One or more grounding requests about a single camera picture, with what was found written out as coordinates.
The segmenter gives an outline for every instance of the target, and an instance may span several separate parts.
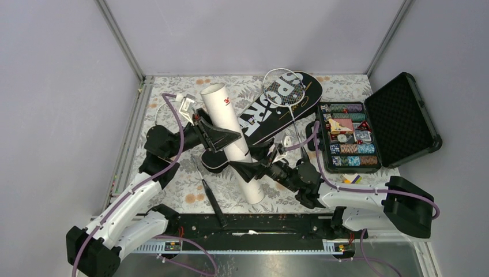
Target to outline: shuttlecock tube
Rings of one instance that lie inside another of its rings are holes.
[[[225,85],[223,83],[211,85],[202,90],[200,95],[214,126],[241,133],[239,140],[224,148],[228,160],[251,163],[253,160]],[[259,203],[265,197],[261,184],[256,179],[247,183],[236,170],[232,169],[232,171],[248,203]]]

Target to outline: floral tablecloth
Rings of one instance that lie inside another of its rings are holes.
[[[260,93],[263,76],[199,76],[199,77],[157,77],[151,92],[148,108],[144,118],[144,125],[137,145],[136,155],[131,168],[130,179],[133,179],[145,157],[145,134],[155,124],[164,125],[172,132],[178,131],[175,118],[169,108],[164,104],[161,94],[183,93],[193,94],[196,97],[196,107],[203,107],[199,92],[210,84],[225,83],[229,92],[231,103],[236,114],[241,113]],[[366,75],[331,75],[316,76],[323,87],[323,101],[363,101],[372,94],[370,83]],[[311,115],[297,122],[301,137],[306,137],[305,127],[314,120]],[[296,144],[296,136],[292,126],[283,132],[290,134]],[[206,198],[197,170],[190,159],[190,154],[200,156],[204,148],[200,145],[191,151],[184,152],[180,157],[180,169],[175,178],[167,187],[148,203],[141,212],[158,204],[165,204],[180,213],[213,213],[212,207]],[[309,153],[311,162],[317,166],[314,153]],[[287,159],[291,164],[300,157],[300,151],[292,151]],[[258,204],[248,204],[235,183],[235,178],[227,167],[220,174],[206,171],[201,165],[200,170],[207,183],[213,190],[219,205],[224,213],[311,213],[329,212],[325,209],[307,209],[294,198],[294,193],[269,178],[260,180],[265,191],[265,198]],[[333,181],[340,181],[339,174],[326,173]],[[381,168],[375,174],[362,174],[364,184],[386,182],[391,175],[399,175],[397,169]]]

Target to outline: gray floor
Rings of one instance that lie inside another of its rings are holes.
[[[356,257],[361,257],[359,244],[356,244]],[[396,267],[403,276],[422,276],[416,253],[407,243],[365,243],[368,257],[382,259]],[[177,267],[155,259],[148,254],[130,254],[121,264],[116,277],[197,277],[185,268]],[[332,256],[326,255],[216,255],[221,277],[296,277],[296,276],[377,276],[365,261],[348,261],[339,263]],[[201,270],[212,272],[212,265],[205,255],[179,255],[176,261],[187,263]],[[386,277],[397,276],[389,267],[373,263],[376,269]]]

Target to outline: tube opening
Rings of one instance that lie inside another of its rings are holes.
[[[200,94],[201,95],[206,95],[206,94],[211,94],[211,93],[214,93],[220,89],[224,88],[224,83],[219,83],[219,84],[215,84],[215,85],[210,85],[208,86],[207,88],[204,88]]]

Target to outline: white wall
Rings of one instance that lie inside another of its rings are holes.
[[[108,0],[146,74],[362,73],[403,0]]]
[[[443,276],[487,276],[489,2],[416,1],[371,83],[412,73],[443,146],[401,166],[435,197],[432,241]]]
[[[94,1],[1,1],[0,18],[0,275],[67,276],[138,81]]]

